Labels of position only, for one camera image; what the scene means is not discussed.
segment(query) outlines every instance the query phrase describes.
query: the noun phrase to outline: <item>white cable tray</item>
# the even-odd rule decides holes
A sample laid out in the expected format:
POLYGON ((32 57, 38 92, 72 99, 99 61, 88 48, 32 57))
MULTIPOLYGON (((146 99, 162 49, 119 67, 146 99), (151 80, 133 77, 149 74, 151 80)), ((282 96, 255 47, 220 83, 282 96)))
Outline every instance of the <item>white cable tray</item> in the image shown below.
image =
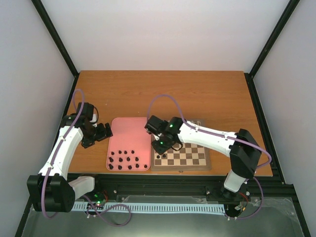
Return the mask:
MULTIPOLYGON (((119 203, 108 202, 103 208, 97 208, 99 211, 108 209, 109 207, 119 203)), ((222 204, 169 204, 169 203, 120 203, 127 205, 132 213, 141 214, 213 214, 223 215, 225 213, 224 205, 222 204)), ((76 201, 72 211, 86 211, 88 202, 76 201)), ((122 206, 117 206, 109 212, 127 213, 127 210, 122 206)))

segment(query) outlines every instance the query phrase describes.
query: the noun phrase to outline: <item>black chess square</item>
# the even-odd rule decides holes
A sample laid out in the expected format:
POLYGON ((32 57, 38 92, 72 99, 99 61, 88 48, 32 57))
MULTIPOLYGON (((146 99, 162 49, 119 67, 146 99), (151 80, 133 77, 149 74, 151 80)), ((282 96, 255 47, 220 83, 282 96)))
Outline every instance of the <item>black chess square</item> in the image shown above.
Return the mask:
POLYGON ((199 165, 199 160, 198 159, 193 159, 193 165, 199 165))
POLYGON ((180 160, 180 165, 187 165, 187 160, 186 159, 181 159, 180 160))
POLYGON ((186 153, 186 159, 192 159, 192 154, 191 153, 186 153))
POLYGON ((155 159, 155 165, 161 165, 161 159, 155 159))

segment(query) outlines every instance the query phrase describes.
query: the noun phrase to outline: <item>metal floor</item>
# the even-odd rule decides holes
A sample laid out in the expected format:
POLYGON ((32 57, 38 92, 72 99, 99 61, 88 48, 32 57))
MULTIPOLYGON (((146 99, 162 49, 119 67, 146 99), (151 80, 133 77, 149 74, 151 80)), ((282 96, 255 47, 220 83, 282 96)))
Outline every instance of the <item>metal floor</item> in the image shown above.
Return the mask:
MULTIPOLYGON (((124 227, 111 227, 84 212, 59 213, 47 220, 42 213, 31 211, 24 237, 303 237, 294 207, 283 199, 266 199, 262 210, 247 220, 230 220, 209 214, 133 214, 124 227)), ((248 205, 242 216, 256 210, 248 205)), ((125 213, 107 213, 117 223, 125 221, 125 213)))

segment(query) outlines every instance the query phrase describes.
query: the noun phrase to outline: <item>cable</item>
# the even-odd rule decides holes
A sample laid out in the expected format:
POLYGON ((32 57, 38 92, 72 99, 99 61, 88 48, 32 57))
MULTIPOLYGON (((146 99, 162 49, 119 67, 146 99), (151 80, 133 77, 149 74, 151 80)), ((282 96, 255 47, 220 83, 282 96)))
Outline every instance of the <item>cable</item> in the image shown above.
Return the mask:
POLYGON ((98 210, 95 208, 95 205, 93 205, 93 203, 92 203, 92 201, 90 200, 90 198, 88 198, 86 195, 83 195, 83 197, 88 200, 88 202, 90 203, 90 205, 92 206, 92 208, 94 209, 94 211, 96 212, 96 214, 97 214, 105 223, 109 224, 110 226, 115 226, 115 227, 125 226, 125 225, 127 225, 127 223, 128 223, 128 222, 130 221, 130 219, 132 218, 132 212, 131 212, 131 210, 129 209, 129 207, 128 207, 127 205, 124 205, 124 204, 116 204, 116 205, 113 205, 113 206, 109 207, 108 209, 106 209, 106 210, 104 210, 104 211, 102 211, 102 212, 99 213, 98 210), (117 206, 122 206, 122 207, 126 208, 126 210, 128 211, 128 214, 129 214, 127 221, 125 221, 125 222, 122 223, 122 224, 113 224, 112 222, 109 222, 107 219, 104 219, 103 216, 102 216, 102 214, 107 213, 109 210, 111 210, 111 209, 113 209, 113 208, 115 208, 115 207, 117 207, 117 206))
MULTIPOLYGON (((178 102, 177 102, 171 95, 166 95, 166 94, 157 95, 155 98, 152 99, 152 101, 151 101, 150 104, 149 104, 148 111, 147 111, 147 120, 149 119, 150 109, 151 109, 153 103, 154 103, 158 98, 160 98, 160 97, 168 97, 168 98, 170 98, 170 99, 176 104, 177 109, 178 109, 178 111, 179 111, 179 114, 180 114, 180 116, 181 116, 181 119, 182 119, 183 123, 184 123, 186 126, 190 127, 191 129, 196 130, 196 127, 194 127, 194 126, 188 124, 187 121, 184 119, 183 114, 182 114, 182 111, 181 111, 181 108, 180 108, 178 102)), ((210 135, 213 135, 213 136, 221 137, 221 138, 234 140, 234 141, 236 141, 236 142, 240 142, 240 143, 246 144, 246 145, 248 145, 248 146, 251 146, 251 147, 253 147, 253 148, 255 148, 255 149, 257 149, 257 150, 259 150, 259 151, 265 153, 265 154, 268 156, 268 159, 269 159, 269 160, 268 160, 267 162, 265 162, 265 163, 263 163, 263 164, 257 166, 257 169, 258 169, 258 168, 261 168, 261 167, 263 167, 263 166, 265 166, 265 165, 267 165, 267 164, 269 164, 269 163, 272 161, 271 155, 270 155, 266 150, 262 149, 261 147, 255 145, 255 144, 252 144, 252 143, 250 143, 250 142, 247 142, 247 141, 244 141, 244 140, 235 138, 235 137, 230 137, 230 136, 227 136, 227 137, 226 137, 226 136, 223 135, 223 134, 217 134, 217 133, 215 133, 215 132, 206 131, 206 130, 202 130, 202 129, 199 129, 199 128, 198 128, 198 131, 203 132, 203 133, 206 133, 206 134, 210 134, 210 135)))
POLYGON ((248 198, 247 198, 247 196, 245 194, 243 194, 241 192, 239 192, 239 194, 246 200, 246 205, 245 205, 245 208, 246 208, 247 205, 248 205, 248 198))
MULTIPOLYGON (((74 106, 75 111, 77 111, 77 106, 76 106, 76 103, 75 103, 75 98, 74 98, 74 96, 73 96, 73 106, 74 106)), ((94 109, 96 110, 97 116, 98 116, 97 121, 94 122, 94 123, 97 123, 98 120, 99 120, 99 111, 98 111, 97 107, 94 107, 94 109)))
MULTIPOLYGON (((65 132, 64 136, 63 136, 63 139, 59 141, 56 149, 55 149, 55 152, 53 154, 53 157, 50 161, 50 165, 53 166, 54 165, 54 162, 55 162, 55 159, 57 157, 57 154, 58 154, 58 151, 61 147, 61 145, 63 144, 63 141, 64 139, 66 139, 68 133, 70 132, 70 130, 74 127, 74 125, 76 124, 77 120, 79 119, 79 116, 81 115, 82 113, 82 110, 83 110, 83 104, 84 104, 84 93, 81 89, 76 89, 73 93, 73 97, 72 97, 72 100, 73 100, 73 103, 75 102, 75 94, 77 92, 80 92, 81 93, 81 106, 80 106, 80 110, 76 116, 76 118, 74 119, 74 121, 72 122, 72 124, 70 125, 70 127, 68 128, 68 130, 65 132)), ((48 214, 46 213, 46 209, 45 209, 45 189, 46 189, 46 185, 47 185, 47 180, 48 180, 48 177, 49 177, 49 174, 50 174, 50 171, 51 171, 51 167, 47 169, 47 172, 46 172, 46 175, 44 177, 44 181, 43 181, 43 186, 42 186, 42 189, 41 189, 41 197, 40 197, 40 205, 41 205, 41 210, 42 210, 42 213, 43 213, 43 216, 47 219, 52 219, 53 217, 55 217, 57 215, 57 212, 55 212, 52 216, 48 216, 48 214)))
POLYGON ((94 108, 95 108, 95 110, 97 111, 97 116, 98 116, 96 122, 94 122, 94 123, 97 123, 97 122, 99 121, 99 111, 98 111, 97 107, 94 107, 94 108))
POLYGON ((257 209, 254 213, 250 214, 249 216, 236 218, 236 220, 246 220, 246 219, 248 219, 248 218, 250 218, 250 217, 253 217, 254 215, 256 215, 256 214, 261 210, 261 208, 262 208, 262 206, 263 206, 264 197, 263 197, 263 190, 262 190, 262 187, 261 187, 261 185, 260 185, 260 183, 259 183, 259 181, 257 180, 256 177, 253 177, 253 179, 257 182, 258 187, 259 187, 259 189, 260 189, 260 193, 261 193, 261 203, 260 203, 260 206, 258 207, 258 209, 257 209))
POLYGON ((107 203, 109 200, 107 191, 104 191, 104 197, 105 197, 105 203, 107 203))

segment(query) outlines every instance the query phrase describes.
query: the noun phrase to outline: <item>black metal frame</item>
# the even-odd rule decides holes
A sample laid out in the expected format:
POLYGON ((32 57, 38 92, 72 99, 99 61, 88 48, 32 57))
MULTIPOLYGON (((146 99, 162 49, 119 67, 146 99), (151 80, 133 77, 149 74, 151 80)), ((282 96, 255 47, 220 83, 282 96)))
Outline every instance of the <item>black metal frame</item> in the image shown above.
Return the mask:
MULTIPOLYGON (((74 83, 69 94, 67 104, 65 106, 64 114, 66 115, 72 93, 75 90, 77 81, 79 79, 79 73, 77 72, 68 52, 66 51, 53 23, 51 22, 43 4, 40 0, 32 0, 35 8, 37 9, 40 17, 42 18, 45 26, 51 34, 56 46, 60 50, 63 58, 66 61, 70 71, 74 75, 74 83)), ((296 209, 303 233, 306 237, 311 236, 307 227, 301 206, 293 185, 287 185, 284 181, 284 176, 280 168, 280 164, 277 158, 277 154, 271 139, 271 135, 265 120, 265 116, 260 104, 260 100, 257 94, 257 90, 254 84, 254 77, 258 72, 263 61, 267 57, 270 49, 277 40, 286 22, 290 18, 295 7, 299 3, 299 0, 290 0, 285 8, 282 16, 272 31, 268 41, 262 49, 258 59, 256 60, 250 73, 245 73, 245 80, 248 85, 249 93, 253 103, 253 107, 258 119, 261 134, 268 152, 272 155, 271 168, 273 171, 273 177, 258 177, 259 182, 264 191, 265 197, 289 197, 292 198, 294 207, 296 209)), ((79 174, 69 174, 69 181, 76 179, 79 174)), ((112 175, 112 174, 98 174, 98 185, 101 185, 104 190, 107 190, 110 199, 117 199, 121 196, 129 195, 158 195, 158 196, 208 196, 206 190, 209 186, 213 186, 224 181, 224 176, 150 176, 150 175, 112 175)), ((248 182, 248 190, 254 195, 259 196, 260 190, 254 181, 248 182)), ((24 214, 22 216, 20 225, 16 232, 16 237, 22 235, 29 211, 31 208, 31 202, 28 201, 24 214)))

